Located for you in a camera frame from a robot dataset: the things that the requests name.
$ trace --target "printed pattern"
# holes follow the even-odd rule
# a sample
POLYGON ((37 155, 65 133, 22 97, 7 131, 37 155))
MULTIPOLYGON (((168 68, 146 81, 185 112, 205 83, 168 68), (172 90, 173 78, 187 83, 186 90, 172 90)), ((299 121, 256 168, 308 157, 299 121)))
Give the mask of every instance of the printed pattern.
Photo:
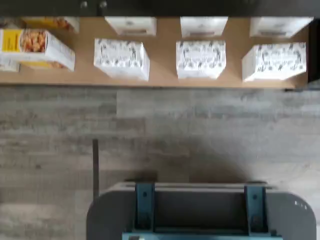
POLYGON ((289 73, 306 69, 306 43, 264 44, 256 48, 255 70, 260 73, 289 73))
POLYGON ((96 39, 94 64, 102 67, 141 68, 143 66, 142 43, 96 39))
POLYGON ((224 41, 183 41, 176 43, 177 70, 216 71, 226 67, 224 41))

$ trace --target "wooden shelf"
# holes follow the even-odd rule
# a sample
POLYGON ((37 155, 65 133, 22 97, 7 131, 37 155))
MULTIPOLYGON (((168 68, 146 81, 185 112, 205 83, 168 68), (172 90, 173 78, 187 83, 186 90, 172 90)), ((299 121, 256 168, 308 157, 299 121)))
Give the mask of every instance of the wooden shelf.
POLYGON ((75 71, 60 69, 33 70, 21 66, 19 73, 0 72, 2 84, 106 85, 145 87, 207 87, 207 88, 278 88, 293 89, 307 84, 308 74, 286 81, 242 82, 241 59, 254 44, 308 42, 308 28, 292 39, 249 37, 249 18, 229 18, 223 36, 206 38, 226 41, 226 68, 217 80, 190 78, 178 80, 176 73, 176 41, 181 40, 179 18, 158 18, 157 36, 119 37, 102 17, 83 17, 80 33, 50 30, 75 51, 75 71), (94 39, 107 38, 143 42, 150 58, 149 81, 110 78, 94 67, 94 39))

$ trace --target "gray laminate flooring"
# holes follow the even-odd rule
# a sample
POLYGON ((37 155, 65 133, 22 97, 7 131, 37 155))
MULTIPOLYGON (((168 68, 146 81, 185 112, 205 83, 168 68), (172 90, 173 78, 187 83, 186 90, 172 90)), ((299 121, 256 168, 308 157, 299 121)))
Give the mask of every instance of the gray laminate flooring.
POLYGON ((320 222, 320 92, 3 86, 1 240, 85 240, 93 138, 102 189, 267 181, 320 222))

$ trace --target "food box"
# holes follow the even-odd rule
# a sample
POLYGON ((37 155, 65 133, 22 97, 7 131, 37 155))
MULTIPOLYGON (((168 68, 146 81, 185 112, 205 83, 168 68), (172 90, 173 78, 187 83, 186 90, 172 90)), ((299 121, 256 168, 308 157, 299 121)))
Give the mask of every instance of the food box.
POLYGON ((307 71, 306 43, 255 45, 242 59, 242 80, 285 80, 307 71))
POLYGON ((0 57, 0 71, 19 72, 20 64, 10 58, 0 57))
POLYGON ((24 29, 26 23, 15 17, 0 17, 0 29, 24 29))
POLYGON ((180 18, 181 34, 186 37, 213 37, 222 35, 228 17, 184 16, 180 18))
POLYGON ((142 42, 95 39, 93 64, 112 78, 149 80, 150 60, 142 42))
POLYGON ((313 17, 252 17, 250 36, 291 38, 313 19, 313 17))
POLYGON ((217 79, 225 67, 225 41, 178 41, 176 43, 176 72, 179 79, 217 79))
POLYGON ((71 16, 30 16, 23 17, 28 27, 33 28, 53 28, 53 29, 66 29, 71 32, 79 33, 80 18, 71 16))
POLYGON ((75 52, 41 29, 0 29, 0 57, 35 69, 75 69, 75 52))
POLYGON ((157 33, 155 17, 107 16, 105 20, 118 35, 155 36, 157 33))

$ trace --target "wood-look floor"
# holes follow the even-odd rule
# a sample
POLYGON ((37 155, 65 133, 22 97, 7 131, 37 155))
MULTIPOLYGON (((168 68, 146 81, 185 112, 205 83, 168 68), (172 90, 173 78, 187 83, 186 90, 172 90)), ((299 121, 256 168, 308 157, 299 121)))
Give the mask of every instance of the wood-look floor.
POLYGON ((320 223, 320 92, 3 86, 1 240, 85 240, 93 138, 102 189, 267 181, 320 223))

